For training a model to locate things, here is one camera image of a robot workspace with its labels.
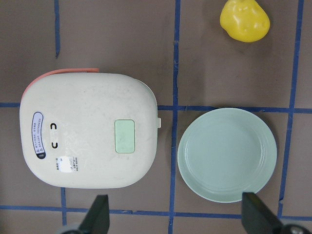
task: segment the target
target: blue tape line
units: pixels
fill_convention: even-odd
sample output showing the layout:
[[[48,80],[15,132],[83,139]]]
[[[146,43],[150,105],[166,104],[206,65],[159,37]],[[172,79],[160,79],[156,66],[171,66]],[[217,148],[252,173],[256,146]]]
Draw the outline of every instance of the blue tape line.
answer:
[[[0,102],[0,107],[20,107],[19,102]],[[282,108],[282,107],[236,107],[242,110],[246,110],[249,112],[273,112],[273,113],[288,113],[290,112],[289,108]],[[218,107],[213,106],[166,106],[166,105],[159,105],[157,106],[159,111],[173,111],[177,109],[178,111],[212,111],[218,109]],[[312,114],[312,109],[309,108],[295,108],[294,113],[299,114]]]
[[[109,213],[110,214],[115,214],[115,215],[169,216],[169,212],[163,212],[163,211],[109,210]]]
[[[5,206],[0,205],[0,210],[20,210],[20,211],[60,211],[62,207],[48,207],[48,206]]]
[[[249,112],[277,112],[277,113],[288,113],[289,108],[280,107],[235,107],[238,109],[246,110]],[[179,111],[212,111],[218,109],[218,107],[213,106],[179,106]]]
[[[173,113],[171,132],[171,173],[170,173],[170,201],[169,201],[169,224],[168,234],[173,233],[175,216],[175,190],[176,190],[176,132],[177,132],[177,111],[178,111],[178,86],[177,78],[179,73],[179,41],[180,41],[180,14],[181,1],[175,0],[175,34],[174,34],[174,67],[173,67]]]
[[[79,212],[79,213],[87,213],[89,209],[86,208],[66,208],[67,212]]]
[[[159,111],[172,111],[174,109],[173,106],[157,106]]]
[[[291,145],[291,138],[292,138],[293,113],[295,111],[294,105],[295,105],[295,97],[296,97],[300,40],[301,40],[301,26],[302,26],[302,17],[303,17],[303,4],[304,4],[304,0],[298,1],[296,37],[295,37],[293,67],[292,67],[292,89],[291,89],[291,96],[290,96],[290,101],[289,101],[290,113],[288,115],[284,161],[283,161],[283,169],[282,169],[281,186],[280,186],[280,192],[279,192],[279,203],[278,203],[278,213],[277,213],[278,217],[281,217],[283,213],[282,200],[284,199],[284,195],[285,195],[289,152],[290,152],[290,145]]]
[[[65,188],[60,189],[60,197],[61,197],[62,208],[66,208]],[[62,222],[63,222],[63,226],[67,225],[66,210],[62,212]]]
[[[60,52],[60,36],[59,36],[59,0],[54,0],[55,13],[55,57],[58,58]]]
[[[20,107],[19,102],[0,102],[0,107]]]
[[[296,221],[312,221],[310,216],[281,216],[283,219],[291,219]]]
[[[176,217],[197,217],[197,218],[231,218],[231,219],[241,219],[240,214],[206,214],[206,213],[186,213],[186,212],[176,212]]]
[[[312,114],[312,109],[295,108],[295,109],[294,109],[294,113]]]

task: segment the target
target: plate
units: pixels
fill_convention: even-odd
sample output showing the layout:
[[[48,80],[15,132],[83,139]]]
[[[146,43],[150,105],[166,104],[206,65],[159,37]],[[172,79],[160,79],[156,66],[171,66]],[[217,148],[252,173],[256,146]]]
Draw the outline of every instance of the plate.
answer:
[[[236,202],[243,192],[259,192],[277,158],[269,127],[256,115],[222,108],[197,118],[184,132],[177,161],[185,183],[215,202]]]

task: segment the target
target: pink handle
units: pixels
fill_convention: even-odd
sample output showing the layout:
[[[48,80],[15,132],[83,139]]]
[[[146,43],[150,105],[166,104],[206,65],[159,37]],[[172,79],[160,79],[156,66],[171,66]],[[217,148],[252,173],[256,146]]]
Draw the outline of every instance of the pink handle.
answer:
[[[25,89],[23,95],[21,96],[21,98],[23,99],[23,96],[25,95],[25,93],[27,92],[27,90],[30,88],[30,86],[32,86],[34,83],[36,83],[38,80],[47,77],[49,75],[54,75],[54,74],[62,74],[62,73],[77,73],[77,72],[93,72],[93,73],[98,73],[99,69],[98,68],[65,68],[65,69],[59,69],[59,70],[55,70],[55,71],[51,71],[51,72],[47,72],[41,76],[39,76],[38,78],[34,79]]]

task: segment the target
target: brown surface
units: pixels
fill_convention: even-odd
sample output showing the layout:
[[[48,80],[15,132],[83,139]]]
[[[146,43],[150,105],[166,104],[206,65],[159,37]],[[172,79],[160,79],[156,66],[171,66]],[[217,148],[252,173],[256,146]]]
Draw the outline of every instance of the brown surface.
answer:
[[[61,227],[61,212],[0,210],[1,234],[55,234]]]
[[[179,105],[288,107],[298,1],[259,0],[271,29],[255,43],[231,39],[218,17],[225,3],[181,1]],[[312,2],[305,1],[296,108],[312,108],[310,37]],[[145,82],[158,105],[172,105],[175,1],[61,0],[61,52],[55,59],[53,1],[0,3],[0,102],[19,102],[36,77],[58,68],[98,67]],[[132,186],[113,190],[66,189],[67,207],[89,208],[97,194],[109,194],[110,208],[169,211],[172,112],[159,111],[155,161]],[[187,126],[204,112],[178,112],[177,147]],[[259,196],[277,212],[287,114],[256,113],[272,129],[278,161]],[[312,115],[295,114],[283,215],[312,216]],[[60,188],[36,178],[22,155],[18,108],[0,108],[0,206],[60,207]],[[240,214],[240,202],[209,202],[192,192],[176,167],[175,212]],[[85,213],[67,213],[68,223]],[[110,234],[167,233],[168,217],[114,214]],[[302,222],[312,229],[312,222]],[[0,210],[0,233],[54,233],[61,212]],[[174,233],[244,233],[238,219],[175,217]]]
[[[67,223],[80,223],[85,213],[67,213]],[[168,217],[111,214],[108,234],[162,234],[168,230]]]

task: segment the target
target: yellow toy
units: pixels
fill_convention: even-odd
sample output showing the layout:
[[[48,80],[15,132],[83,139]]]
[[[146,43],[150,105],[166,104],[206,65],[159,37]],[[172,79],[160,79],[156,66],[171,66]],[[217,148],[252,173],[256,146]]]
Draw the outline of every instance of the yellow toy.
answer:
[[[220,24],[231,38],[243,42],[260,40],[270,28],[268,15],[255,0],[228,0]]]

